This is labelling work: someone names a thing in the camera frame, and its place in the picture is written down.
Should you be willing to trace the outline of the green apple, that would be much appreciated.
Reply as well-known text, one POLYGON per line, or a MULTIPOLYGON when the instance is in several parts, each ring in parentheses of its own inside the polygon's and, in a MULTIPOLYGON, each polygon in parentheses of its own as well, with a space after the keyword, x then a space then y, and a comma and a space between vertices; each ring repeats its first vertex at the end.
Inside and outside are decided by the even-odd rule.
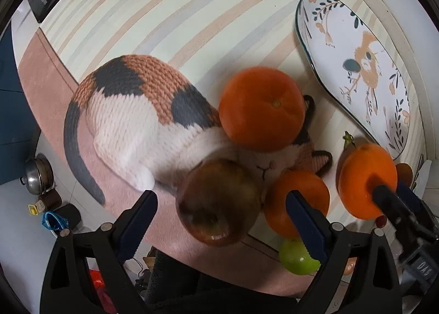
POLYGON ((309 255, 301 239, 283 239, 278 254, 282 266, 295 275, 311 275, 321 266, 309 255))

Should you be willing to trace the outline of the orange with stem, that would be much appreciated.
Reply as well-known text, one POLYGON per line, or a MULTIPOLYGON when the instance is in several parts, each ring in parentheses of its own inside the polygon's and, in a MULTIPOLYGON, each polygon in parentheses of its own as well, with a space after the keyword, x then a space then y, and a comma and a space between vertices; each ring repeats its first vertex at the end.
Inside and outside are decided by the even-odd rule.
POLYGON ((373 220, 382 211, 373 202, 373 190, 387 185, 395 191, 397 171, 389 153, 373 143, 354 147, 349 153, 338 177, 338 193, 345 209, 361 220, 373 220))

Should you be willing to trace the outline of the red-brown apple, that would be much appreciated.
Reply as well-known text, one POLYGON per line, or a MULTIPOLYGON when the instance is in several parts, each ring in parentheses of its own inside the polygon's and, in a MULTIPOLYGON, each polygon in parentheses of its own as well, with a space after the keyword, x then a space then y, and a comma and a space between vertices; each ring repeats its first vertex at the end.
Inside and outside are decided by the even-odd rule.
POLYGON ((261 210, 263 187, 233 160, 207 160, 195 167, 176 193, 177 215, 198 241, 225 247, 241 241, 261 210))

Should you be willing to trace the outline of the large orange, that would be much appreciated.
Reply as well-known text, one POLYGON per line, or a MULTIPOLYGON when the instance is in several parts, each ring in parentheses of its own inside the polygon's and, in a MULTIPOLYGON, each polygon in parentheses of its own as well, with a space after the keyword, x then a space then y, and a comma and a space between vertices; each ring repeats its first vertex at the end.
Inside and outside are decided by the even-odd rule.
POLYGON ((219 119, 239 147, 270 153, 293 143, 305 120, 306 106, 296 81, 270 67, 250 67, 227 82, 219 119))

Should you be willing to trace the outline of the small orange persimmon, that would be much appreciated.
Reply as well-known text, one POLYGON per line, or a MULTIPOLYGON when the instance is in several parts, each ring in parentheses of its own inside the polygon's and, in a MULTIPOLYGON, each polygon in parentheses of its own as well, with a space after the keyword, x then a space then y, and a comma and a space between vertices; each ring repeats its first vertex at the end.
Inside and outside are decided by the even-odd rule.
POLYGON ((410 187, 413 181, 413 171, 408 163, 398 163, 396 164, 396 172, 398 180, 404 185, 410 187))

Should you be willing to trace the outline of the small red cherry tomato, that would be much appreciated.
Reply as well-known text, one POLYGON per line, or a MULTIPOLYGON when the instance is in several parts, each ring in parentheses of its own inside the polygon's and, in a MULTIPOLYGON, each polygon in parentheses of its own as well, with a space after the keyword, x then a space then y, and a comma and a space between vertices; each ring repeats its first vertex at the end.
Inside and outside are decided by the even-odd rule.
POLYGON ((378 229, 383 229, 386 226, 387 222, 388 222, 388 219, 385 215, 378 216, 374 221, 375 226, 378 229))

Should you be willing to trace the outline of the green fruit calyx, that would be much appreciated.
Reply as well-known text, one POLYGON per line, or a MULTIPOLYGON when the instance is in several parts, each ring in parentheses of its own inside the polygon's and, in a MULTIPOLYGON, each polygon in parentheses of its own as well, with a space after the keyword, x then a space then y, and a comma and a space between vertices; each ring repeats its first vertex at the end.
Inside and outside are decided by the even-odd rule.
POLYGON ((356 147, 355 139, 352 134, 350 134, 348 131, 345 131, 344 136, 342 137, 344 140, 344 150, 346 151, 349 148, 356 147))

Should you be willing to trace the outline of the dark brown jar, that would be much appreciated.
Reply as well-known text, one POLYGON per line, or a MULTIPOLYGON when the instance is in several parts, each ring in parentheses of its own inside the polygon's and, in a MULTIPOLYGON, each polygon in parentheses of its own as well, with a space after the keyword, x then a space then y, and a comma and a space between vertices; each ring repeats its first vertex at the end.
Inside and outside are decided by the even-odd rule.
POLYGON ((40 201, 42 211, 53 211, 63 204, 63 200, 55 188, 40 195, 38 201, 40 201))

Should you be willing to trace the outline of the steel pot with lid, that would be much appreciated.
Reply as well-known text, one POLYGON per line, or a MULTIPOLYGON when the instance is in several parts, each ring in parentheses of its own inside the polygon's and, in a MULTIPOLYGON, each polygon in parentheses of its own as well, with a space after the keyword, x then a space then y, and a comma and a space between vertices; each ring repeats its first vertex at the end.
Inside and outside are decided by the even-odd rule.
POLYGON ((40 196, 54 185, 53 169, 44 154, 38 154, 24 164, 24 176, 19 181, 32 195, 40 196))

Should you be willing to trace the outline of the floral oval ceramic plate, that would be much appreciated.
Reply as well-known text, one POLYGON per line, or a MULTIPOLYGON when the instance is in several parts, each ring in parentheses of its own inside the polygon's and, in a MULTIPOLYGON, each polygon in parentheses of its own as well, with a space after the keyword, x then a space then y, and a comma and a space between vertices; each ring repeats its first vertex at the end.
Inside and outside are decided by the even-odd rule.
POLYGON ((322 87, 398 158, 409 139, 409 93, 376 35, 340 0, 300 0, 296 33, 322 87))

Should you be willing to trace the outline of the cat print striped placemat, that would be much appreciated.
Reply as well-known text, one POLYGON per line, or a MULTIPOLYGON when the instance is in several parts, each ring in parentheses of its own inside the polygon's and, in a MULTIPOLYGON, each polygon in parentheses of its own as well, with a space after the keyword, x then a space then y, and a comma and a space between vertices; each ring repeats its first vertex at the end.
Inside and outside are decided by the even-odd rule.
MULTIPOLYGON (((61 0, 43 22, 27 1, 11 19, 13 50, 24 93, 43 131, 39 148, 54 166, 57 189, 90 229, 114 220, 138 192, 100 166, 118 204, 100 205, 75 179, 63 150, 63 123, 74 88, 91 71, 119 55, 154 55, 180 70, 212 104, 236 71, 252 65, 294 77, 316 101, 309 127, 315 147, 338 157, 344 132, 360 128, 327 95, 311 71, 295 31, 299 0, 61 0)), ((431 156, 423 126, 420 73, 411 48, 381 0, 342 0, 374 32, 403 74, 409 91, 409 142, 400 156, 416 168, 431 156)))

